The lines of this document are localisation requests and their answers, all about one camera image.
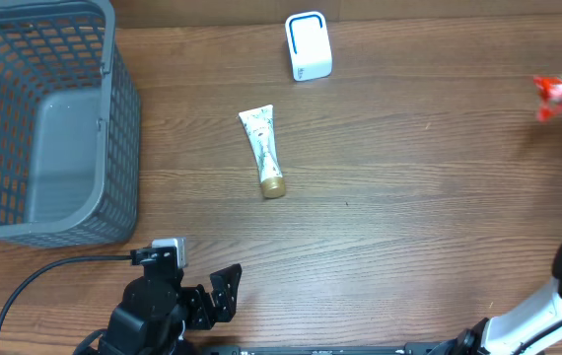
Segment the San Remo spaghetti pack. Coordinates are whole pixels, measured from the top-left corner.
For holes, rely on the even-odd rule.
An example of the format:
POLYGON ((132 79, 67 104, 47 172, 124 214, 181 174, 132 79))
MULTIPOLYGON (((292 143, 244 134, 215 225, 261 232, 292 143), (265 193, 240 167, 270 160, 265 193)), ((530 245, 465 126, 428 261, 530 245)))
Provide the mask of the San Remo spaghetti pack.
POLYGON ((546 122, 562 112, 562 75, 534 76, 533 83, 540 97, 536 118, 546 122))

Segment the white bamboo tube bottle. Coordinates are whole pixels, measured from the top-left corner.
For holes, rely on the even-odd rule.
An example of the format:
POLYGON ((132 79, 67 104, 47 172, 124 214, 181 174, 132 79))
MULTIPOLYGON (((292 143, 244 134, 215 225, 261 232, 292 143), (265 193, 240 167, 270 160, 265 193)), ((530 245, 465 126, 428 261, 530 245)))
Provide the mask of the white bamboo tube bottle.
POLYGON ((284 196, 286 185, 277 159, 273 105, 242 111, 238 118, 254 155, 263 197, 284 196))

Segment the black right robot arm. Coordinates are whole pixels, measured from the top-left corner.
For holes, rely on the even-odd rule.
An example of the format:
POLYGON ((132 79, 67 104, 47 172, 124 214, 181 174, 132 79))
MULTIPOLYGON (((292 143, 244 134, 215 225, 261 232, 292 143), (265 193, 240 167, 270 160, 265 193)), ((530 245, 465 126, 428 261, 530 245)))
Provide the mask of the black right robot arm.
MULTIPOLYGON (((546 122, 562 112, 562 75, 535 76, 540 96, 537 120, 546 122)), ((432 354, 542 354, 562 340, 562 244, 552 263, 551 279, 511 311, 483 319, 457 338, 444 341, 432 354)))

